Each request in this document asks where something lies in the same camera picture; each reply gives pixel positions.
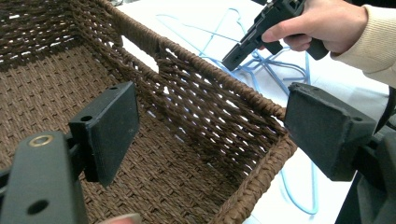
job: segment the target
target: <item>black tool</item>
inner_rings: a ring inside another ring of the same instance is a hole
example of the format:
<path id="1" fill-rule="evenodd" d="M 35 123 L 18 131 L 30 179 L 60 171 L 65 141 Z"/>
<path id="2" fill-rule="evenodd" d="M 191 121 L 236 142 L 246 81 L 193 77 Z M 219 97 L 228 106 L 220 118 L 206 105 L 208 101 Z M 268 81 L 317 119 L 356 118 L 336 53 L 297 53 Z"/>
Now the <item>black tool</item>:
<path id="1" fill-rule="evenodd" d="M 78 176 L 104 187 L 114 179 L 138 131 L 134 84 L 104 91 L 69 122 L 70 133 L 22 140 L 0 172 L 0 222 L 88 223 Z"/>
<path id="2" fill-rule="evenodd" d="M 326 91 L 290 86 L 285 127 L 332 181 L 354 179 L 336 223 L 394 223 L 396 132 Z"/>
<path id="3" fill-rule="evenodd" d="M 264 43 L 262 34 L 272 26 L 303 13 L 305 0 L 274 0 L 267 4 L 265 0 L 254 0 L 265 6 L 262 12 L 254 20 L 254 24 L 248 29 L 247 34 L 240 43 L 236 44 L 226 54 L 222 63 L 230 71 L 233 71 L 254 50 L 265 46 L 272 54 L 279 53 L 283 47 L 279 41 Z M 315 59 L 322 59 L 329 51 L 324 48 L 323 42 L 315 38 L 307 52 Z"/>

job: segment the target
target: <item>woven texture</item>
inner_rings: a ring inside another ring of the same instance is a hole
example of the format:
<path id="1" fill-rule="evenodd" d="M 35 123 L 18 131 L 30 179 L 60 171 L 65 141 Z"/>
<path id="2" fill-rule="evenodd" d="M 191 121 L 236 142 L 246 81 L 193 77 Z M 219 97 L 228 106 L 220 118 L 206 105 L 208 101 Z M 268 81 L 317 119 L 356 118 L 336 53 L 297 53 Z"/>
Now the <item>woven texture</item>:
<path id="1" fill-rule="evenodd" d="M 154 72 L 122 47 L 133 41 Z M 16 145 L 132 80 L 140 130 L 114 183 L 81 177 L 91 223 L 242 223 L 296 146 L 284 108 L 106 1 L 0 0 L 0 168 Z"/>

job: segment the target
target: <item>beige sweater sleeve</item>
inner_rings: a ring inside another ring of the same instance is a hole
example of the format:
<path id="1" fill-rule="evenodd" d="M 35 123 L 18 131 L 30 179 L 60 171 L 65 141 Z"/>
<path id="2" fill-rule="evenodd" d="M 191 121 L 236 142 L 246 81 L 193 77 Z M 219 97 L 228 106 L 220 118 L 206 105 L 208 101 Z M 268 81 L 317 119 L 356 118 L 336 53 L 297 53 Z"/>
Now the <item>beige sweater sleeve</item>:
<path id="1" fill-rule="evenodd" d="M 351 49 L 332 58 L 396 88 L 396 9 L 364 6 L 368 23 Z"/>

